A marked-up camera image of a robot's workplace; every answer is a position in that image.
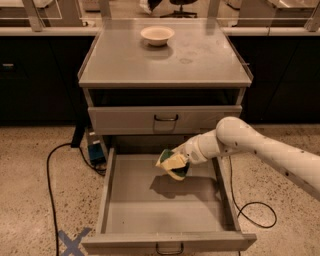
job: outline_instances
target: closed drawer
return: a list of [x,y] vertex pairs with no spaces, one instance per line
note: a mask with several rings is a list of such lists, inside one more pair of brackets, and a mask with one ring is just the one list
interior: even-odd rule
[[194,134],[215,128],[241,106],[90,107],[96,134]]
[[242,233],[221,159],[191,166],[183,182],[156,168],[159,155],[110,149],[92,255],[242,251],[256,240]]

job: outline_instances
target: drawer bottom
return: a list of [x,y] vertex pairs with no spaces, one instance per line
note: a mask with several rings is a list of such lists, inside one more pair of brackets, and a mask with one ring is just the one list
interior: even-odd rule
[[228,230],[212,163],[179,182],[155,167],[158,157],[117,156],[105,233]]

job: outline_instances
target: power cord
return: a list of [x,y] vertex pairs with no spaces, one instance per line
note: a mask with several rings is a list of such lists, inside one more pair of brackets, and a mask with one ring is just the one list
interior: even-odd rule
[[[236,208],[238,209],[238,215],[237,215],[237,218],[240,217],[240,215],[243,215],[247,220],[249,220],[252,224],[256,225],[257,227],[259,228],[264,228],[264,229],[269,229],[269,228],[272,228],[274,227],[274,225],[276,225],[277,223],[277,214],[276,212],[273,210],[273,208],[266,204],[266,203],[263,203],[263,202],[260,202],[260,201],[254,201],[254,202],[249,202],[249,203],[246,203],[244,206],[242,206],[241,208],[238,206],[236,200],[235,200],[235,196],[234,196],[234,192],[233,192],[233,168],[232,168],[232,161],[231,161],[231,156],[228,157],[229,158],[229,163],[230,163],[230,184],[231,184],[231,195],[232,195],[232,200],[233,200],[233,203],[234,205],[236,206]],[[247,206],[249,205],[254,205],[254,204],[259,204],[259,205],[263,205],[263,206],[266,206],[267,208],[270,209],[270,211],[273,213],[274,215],[274,222],[271,224],[271,225],[261,225],[257,222],[255,222],[254,220],[252,220],[250,217],[248,217],[246,214],[243,213],[243,210],[245,208],[247,208]]]
[[[52,193],[52,188],[51,188],[51,179],[50,179],[50,168],[49,168],[49,163],[50,163],[50,158],[52,156],[52,154],[59,148],[65,147],[65,146],[71,146],[72,143],[64,143],[62,145],[59,145],[57,147],[55,147],[50,154],[48,155],[47,158],[47,182],[48,182],[48,190],[49,190],[49,196],[50,196],[50,201],[51,201],[51,207],[52,207],[52,216],[53,216],[53,224],[54,224],[54,232],[55,232],[55,247],[56,247],[56,256],[59,256],[59,231],[58,231],[58,223],[57,223],[57,214],[56,214],[56,207],[54,204],[54,199],[53,199],[53,193]],[[84,162],[92,169],[94,170],[96,173],[98,173],[101,176],[105,175],[106,170],[100,170],[98,169],[96,166],[91,166],[88,161],[86,160],[83,151],[81,149],[81,147],[78,147],[81,153],[81,156],[84,160]]]

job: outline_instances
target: bowl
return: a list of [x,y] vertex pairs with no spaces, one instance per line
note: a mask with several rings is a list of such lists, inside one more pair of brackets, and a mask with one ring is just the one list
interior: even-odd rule
[[141,36],[152,46],[163,46],[174,35],[173,29],[164,26],[151,26],[141,30]]

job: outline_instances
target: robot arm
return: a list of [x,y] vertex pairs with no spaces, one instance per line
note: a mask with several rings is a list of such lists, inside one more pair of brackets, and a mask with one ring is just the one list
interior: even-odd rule
[[185,165],[250,152],[320,200],[320,157],[267,138],[239,118],[226,117],[216,130],[192,137],[172,151]]

